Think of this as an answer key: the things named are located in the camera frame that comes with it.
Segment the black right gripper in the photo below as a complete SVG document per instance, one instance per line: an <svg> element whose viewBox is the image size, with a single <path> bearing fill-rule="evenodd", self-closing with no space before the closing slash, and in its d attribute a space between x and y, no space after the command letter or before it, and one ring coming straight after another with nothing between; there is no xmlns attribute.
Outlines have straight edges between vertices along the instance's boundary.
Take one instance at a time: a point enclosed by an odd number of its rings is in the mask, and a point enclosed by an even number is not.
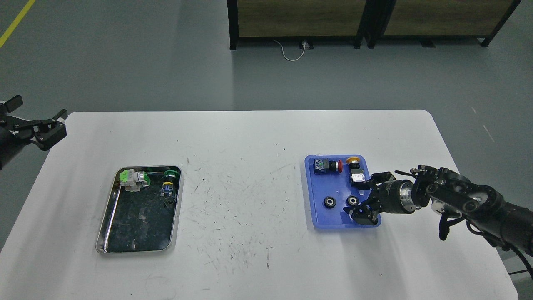
<svg viewBox="0 0 533 300"><path fill-rule="evenodd" d="M360 202L356 207L343 208L358 225L379 226L379 213L411 214L417 210L411 196L413 183L407 179L396 180L391 172L373 173L364 182L356 182L356 188L374 189L369 200Z"/></svg>

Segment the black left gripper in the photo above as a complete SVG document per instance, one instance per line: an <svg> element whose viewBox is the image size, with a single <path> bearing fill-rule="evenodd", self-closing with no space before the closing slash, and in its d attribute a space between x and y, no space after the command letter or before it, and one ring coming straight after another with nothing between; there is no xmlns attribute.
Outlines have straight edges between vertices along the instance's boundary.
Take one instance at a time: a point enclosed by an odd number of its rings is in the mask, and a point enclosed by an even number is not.
<svg viewBox="0 0 533 300"><path fill-rule="evenodd" d="M23 105L20 95L0 103L0 113L7 115ZM35 144L42 151L50 150L67 136L64 121L68 117L67 110L60 110L55 116L46 120L28 121L19 117L1 117L1 127L7 129L18 142Z"/></svg>

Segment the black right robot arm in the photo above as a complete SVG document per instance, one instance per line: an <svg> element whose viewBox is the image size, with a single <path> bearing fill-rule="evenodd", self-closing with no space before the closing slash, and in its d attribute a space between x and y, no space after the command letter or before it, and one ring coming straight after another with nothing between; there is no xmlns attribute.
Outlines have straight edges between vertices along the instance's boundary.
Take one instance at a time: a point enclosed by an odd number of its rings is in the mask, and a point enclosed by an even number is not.
<svg viewBox="0 0 533 300"><path fill-rule="evenodd" d="M438 237L446 240L451 226L465 222L468 230L483 237L492 247L512 251L532 274L527 257L532 256L532 211L505 201L487 185L472 183L468 178L440 167L419 165L399 175L373 173L364 182L352 182L360 190L369 190L365 201L347 203L344 212L360 225L376 225L381 213L411 214L431 206L440 215Z"/></svg>

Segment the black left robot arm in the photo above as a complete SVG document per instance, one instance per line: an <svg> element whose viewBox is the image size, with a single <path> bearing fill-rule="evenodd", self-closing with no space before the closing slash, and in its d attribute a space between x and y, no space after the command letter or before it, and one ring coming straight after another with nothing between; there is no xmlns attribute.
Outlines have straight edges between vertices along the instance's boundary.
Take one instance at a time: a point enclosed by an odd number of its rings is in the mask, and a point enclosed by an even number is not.
<svg viewBox="0 0 533 300"><path fill-rule="evenodd" d="M25 120L12 113L23 105L23 98L15 95L0 105L0 165L4 169L26 146L36 145L48 151L67 136L67 110L60 110L45 120Z"/></svg>

